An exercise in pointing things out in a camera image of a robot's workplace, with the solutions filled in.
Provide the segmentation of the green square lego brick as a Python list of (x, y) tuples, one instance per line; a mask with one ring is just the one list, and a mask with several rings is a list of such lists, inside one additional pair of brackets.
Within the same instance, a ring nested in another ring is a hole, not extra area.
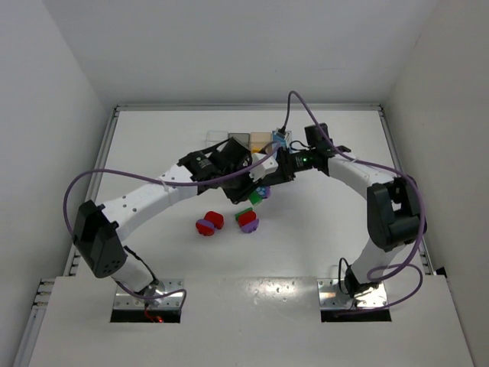
[(257, 192), (254, 191), (248, 197), (248, 201), (252, 206), (257, 206), (263, 202), (264, 198)]

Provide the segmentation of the purple rounded lego plate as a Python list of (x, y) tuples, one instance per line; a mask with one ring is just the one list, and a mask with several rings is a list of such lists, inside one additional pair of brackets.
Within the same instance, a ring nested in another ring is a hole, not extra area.
[(259, 219), (256, 219), (252, 222), (249, 222), (241, 226), (241, 231), (243, 233), (252, 233), (257, 230), (258, 226), (259, 226)]

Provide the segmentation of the green lego plate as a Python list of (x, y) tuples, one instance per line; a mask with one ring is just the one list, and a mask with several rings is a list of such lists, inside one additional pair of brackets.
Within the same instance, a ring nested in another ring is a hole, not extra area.
[(248, 212), (250, 212), (250, 211), (253, 211), (253, 208), (252, 208), (252, 207), (248, 207), (248, 208), (246, 208), (246, 209), (243, 209), (243, 210), (239, 211), (238, 213), (236, 213), (236, 214), (235, 214), (235, 220), (238, 220), (238, 218), (239, 218), (241, 215), (243, 215), (243, 214), (245, 214), (245, 213), (248, 213)]

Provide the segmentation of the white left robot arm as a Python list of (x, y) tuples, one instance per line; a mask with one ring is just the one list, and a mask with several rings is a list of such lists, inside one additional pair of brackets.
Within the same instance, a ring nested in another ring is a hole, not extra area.
[(277, 169), (273, 152), (251, 152), (235, 138), (193, 151), (157, 178), (117, 199), (79, 206), (70, 228), (73, 244), (97, 278), (112, 278), (137, 297), (157, 281), (152, 270), (123, 243), (137, 228), (175, 204), (222, 189), (240, 203)]

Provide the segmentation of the red rounded lego brick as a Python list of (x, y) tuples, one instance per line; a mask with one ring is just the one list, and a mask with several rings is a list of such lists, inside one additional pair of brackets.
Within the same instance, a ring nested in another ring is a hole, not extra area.
[(238, 221), (238, 225), (240, 227), (243, 227), (254, 222), (256, 219), (257, 219), (256, 213), (253, 210), (251, 210), (239, 215), (237, 221)]

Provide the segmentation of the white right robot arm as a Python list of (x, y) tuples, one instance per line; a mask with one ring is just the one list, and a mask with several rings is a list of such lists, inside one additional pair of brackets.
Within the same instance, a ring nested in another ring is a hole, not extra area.
[(335, 145), (326, 124), (310, 125), (305, 133), (304, 149), (278, 149), (278, 170), (270, 182), (285, 183), (301, 171), (316, 169), (365, 199), (368, 241), (338, 283), (354, 297), (410, 266), (427, 229), (423, 199), (412, 177), (360, 160), (349, 148)]

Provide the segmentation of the purple paw print lego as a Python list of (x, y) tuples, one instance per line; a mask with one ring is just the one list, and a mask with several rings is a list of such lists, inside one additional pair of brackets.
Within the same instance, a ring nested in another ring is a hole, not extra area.
[(271, 194), (271, 191), (270, 191), (270, 187), (258, 187), (256, 189), (256, 193), (263, 199), (267, 199), (270, 194)]

